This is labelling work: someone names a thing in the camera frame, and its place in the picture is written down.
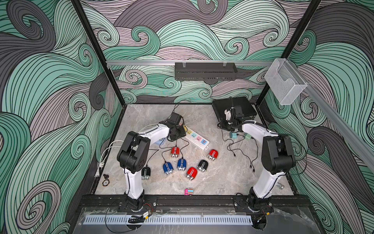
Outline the teal USB charger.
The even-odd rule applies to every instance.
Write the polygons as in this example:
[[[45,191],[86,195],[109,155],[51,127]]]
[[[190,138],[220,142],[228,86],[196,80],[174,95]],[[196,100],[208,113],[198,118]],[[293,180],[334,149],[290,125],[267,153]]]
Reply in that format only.
[[[231,139],[236,139],[236,138],[237,138],[237,133],[236,133],[236,132],[230,132],[230,133],[229,133],[229,137],[230,137]]]

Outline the light green USB charger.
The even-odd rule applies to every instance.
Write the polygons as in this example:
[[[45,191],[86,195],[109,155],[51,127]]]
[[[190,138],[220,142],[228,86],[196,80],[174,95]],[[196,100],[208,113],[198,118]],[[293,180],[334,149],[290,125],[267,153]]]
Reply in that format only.
[[[253,139],[252,135],[250,135],[248,133],[244,133],[243,136],[245,137],[246,140],[252,140]]]

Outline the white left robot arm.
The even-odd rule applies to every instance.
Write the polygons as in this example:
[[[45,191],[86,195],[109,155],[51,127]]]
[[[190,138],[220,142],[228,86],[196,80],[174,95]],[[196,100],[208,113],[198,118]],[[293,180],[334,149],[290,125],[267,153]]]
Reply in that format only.
[[[184,119],[175,112],[164,121],[145,127],[138,133],[128,132],[117,155],[117,160],[120,167],[124,169],[127,179],[128,200],[138,203],[143,201],[141,170],[146,165],[150,146],[160,139],[176,141],[184,136],[186,136]]]

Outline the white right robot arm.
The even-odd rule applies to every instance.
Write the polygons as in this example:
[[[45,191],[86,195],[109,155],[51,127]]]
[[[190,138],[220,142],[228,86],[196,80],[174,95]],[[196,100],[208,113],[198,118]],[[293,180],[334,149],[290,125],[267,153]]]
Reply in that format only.
[[[241,107],[232,106],[218,112],[219,126],[228,131],[240,131],[249,134],[261,146],[262,173],[252,187],[256,199],[271,197],[271,191],[278,179],[284,176],[296,164],[291,137],[275,133],[254,120],[240,120]]]

